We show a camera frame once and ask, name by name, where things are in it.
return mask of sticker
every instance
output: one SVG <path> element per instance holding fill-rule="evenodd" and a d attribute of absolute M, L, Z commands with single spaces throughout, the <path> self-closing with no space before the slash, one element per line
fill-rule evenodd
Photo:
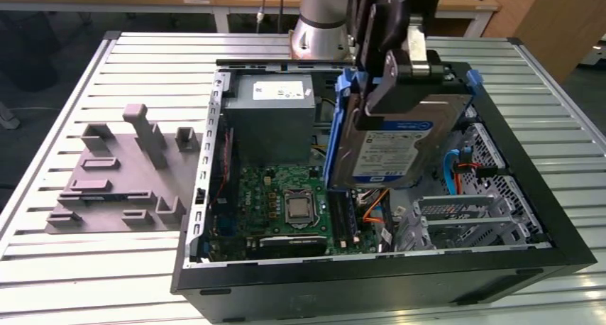
<path fill-rule="evenodd" d="M 208 0 L 183 0 L 184 4 L 210 4 Z"/>
<path fill-rule="evenodd" d="M 303 82 L 256 82 L 252 100 L 303 99 Z"/>
<path fill-rule="evenodd" d="M 383 240 L 391 245 L 391 233 L 387 231 L 387 229 L 383 228 L 380 231 L 380 237 Z"/>
<path fill-rule="evenodd" d="M 383 131 L 367 131 L 354 177 L 362 182 L 390 182 L 409 172 L 419 153 L 415 143 L 431 132 L 430 121 L 387 121 Z"/>

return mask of wire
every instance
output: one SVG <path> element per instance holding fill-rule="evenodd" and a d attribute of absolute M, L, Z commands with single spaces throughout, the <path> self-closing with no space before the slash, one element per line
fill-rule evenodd
<path fill-rule="evenodd" d="M 374 218 L 374 217 L 368 217 L 368 215 L 372 212 L 372 209 L 375 209 L 375 206 L 380 203 L 380 200 L 383 199 L 383 197 L 387 195 L 387 192 L 390 192 L 390 190 L 384 189 L 383 192 L 380 193 L 379 197 L 376 198 L 376 201 L 372 202 L 372 204 L 370 205 L 370 207 L 367 209 L 367 212 L 363 213 L 362 221 L 364 221 L 364 222 L 382 222 L 383 223 L 382 219 Z"/>
<path fill-rule="evenodd" d="M 259 12 L 256 13 L 256 34 L 259 34 L 259 30 L 262 28 L 262 21 L 266 17 L 266 0 L 262 2 L 262 6 L 259 7 Z"/>
<path fill-rule="evenodd" d="M 53 107 L 43 107 L 43 106 L 36 106 L 36 107 L 15 107 L 13 109 L 8 109 L 9 111 L 20 111 L 20 110 L 51 110 L 51 111 L 60 111 L 60 109 L 56 109 Z"/>
<path fill-rule="evenodd" d="M 320 148 L 315 148 L 315 147 L 311 147 L 311 148 L 312 148 L 314 150 L 316 150 L 318 153 L 326 157 L 326 151 L 324 151 L 324 150 L 322 150 Z"/>
<path fill-rule="evenodd" d="M 461 174 L 454 174 L 454 183 L 457 184 L 457 194 L 463 194 L 463 182 L 461 181 Z"/>
<path fill-rule="evenodd" d="M 445 175 L 445 182 L 446 182 L 446 188 L 449 189 L 449 194 L 450 195 L 457 195 L 457 187 L 455 187 L 455 182 L 453 181 L 453 174 L 451 174 L 451 166 L 449 162 L 449 158 L 451 156 L 458 156 L 459 155 L 459 150 L 450 150 L 446 155 L 445 155 L 445 161 L 442 163 L 442 173 Z"/>
<path fill-rule="evenodd" d="M 219 190 L 216 191 L 215 198 L 210 205 L 215 205 L 216 199 L 219 198 L 219 194 L 223 191 L 223 187 L 226 186 L 227 182 L 227 143 L 230 142 L 230 132 L 226 131 L 226 145 L 223 147 L 223 181 L 220 182 Z"/>
<path fill-rule="evenodd" d="M 284 0 L 280 0 L 280 10 L 278 13 L 278 34 L 282 33 L 282 15 L 284 14 Z"/>
<path fill-rule="evenodd" d="M 336 104 L 328 98 L 322 98 L 322 101 L 326 101 L 332 107 L 336 107 Z"/>
<path fill-rule="evenodd" d="M 462 163 L 458 165 L 458 167 L 481 167 L 482 164 L 479 163 Z"/>

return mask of green circuit board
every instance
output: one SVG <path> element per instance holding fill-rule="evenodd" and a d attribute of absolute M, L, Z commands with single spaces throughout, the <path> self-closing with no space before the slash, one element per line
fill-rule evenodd
<path fill-rule="evenodd" d="M 306 194 L 314 203 L 315 215 L 308 224 L 292 225 L 287 220 L 287 198 Z M 332 224 L 322 167 L 306 165 L 243 167 L 239 177 L 238 233 L 244 237 L 319 235 L 327 237 L 326 255 L 372 253 L 371 232 L 359 235 L 360 242 L 342 248 L 332 238 Z"/>

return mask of chip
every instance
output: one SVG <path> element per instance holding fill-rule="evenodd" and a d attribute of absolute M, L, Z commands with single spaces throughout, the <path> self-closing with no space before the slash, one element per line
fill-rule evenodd
<path fill-rule="evenodd" d="M 310 212 L 308 210 L 308 199 L 302 198 L 302 199 L 290 199 L 288 200 L 288 216 L 291 218 L 298 218 L 298 217 L 310 217 Z"/>
<path fill-rule="evenodd" d="M 286 223 L 295 228 L 304 228 L 314 222 L 314 192 L 310 189 L 288 189 L 284 191 Z"/>

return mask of gray plastic base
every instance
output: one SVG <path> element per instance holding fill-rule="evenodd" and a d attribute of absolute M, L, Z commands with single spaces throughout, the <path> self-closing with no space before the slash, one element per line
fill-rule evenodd
<path fill-rule="evenodd" d="M 162 153 L 168 165 L 159 170 L 142 151 L 135 134 L 104 135 L 108 151 L 96 150 L 92 154 L 84 150 L 63 197 L 57 199 L 59 205 L 49 215 L 47 233 L 179 229 L 180 218 L 191 205 L 200 136 L 192 148 L 182 146 L 183 139 L 175 140 L 174 133 L 162 137 L 166 141 Z"/>

